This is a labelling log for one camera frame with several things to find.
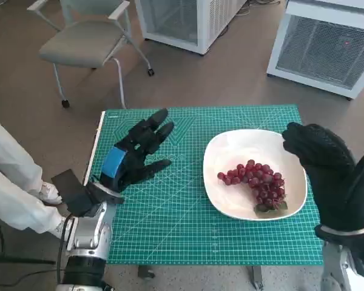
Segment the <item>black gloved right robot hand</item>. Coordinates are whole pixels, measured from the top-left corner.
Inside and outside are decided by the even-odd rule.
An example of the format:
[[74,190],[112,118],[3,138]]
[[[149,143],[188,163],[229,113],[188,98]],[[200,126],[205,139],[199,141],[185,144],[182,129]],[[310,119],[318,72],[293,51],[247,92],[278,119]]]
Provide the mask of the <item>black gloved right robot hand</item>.
[[317,124],[290,122],[282,137],[309,177],[320,224],[341,232],[364,229],[364,155],[355,161],[342,138]]

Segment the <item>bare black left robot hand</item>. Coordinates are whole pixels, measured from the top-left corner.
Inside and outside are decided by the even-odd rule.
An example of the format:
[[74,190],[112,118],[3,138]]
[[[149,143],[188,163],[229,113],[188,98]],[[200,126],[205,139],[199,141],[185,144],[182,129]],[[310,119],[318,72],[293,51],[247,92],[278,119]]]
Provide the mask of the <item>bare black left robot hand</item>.
[[120,193],[130,185],[152,179],[171,165],[169,159],[145,164],[147,156],[154,154],[174,129],[173,122],[163,123],[167,116],[168,110],[161,109],[142,119],[110,149],[99,178],[104,187]]

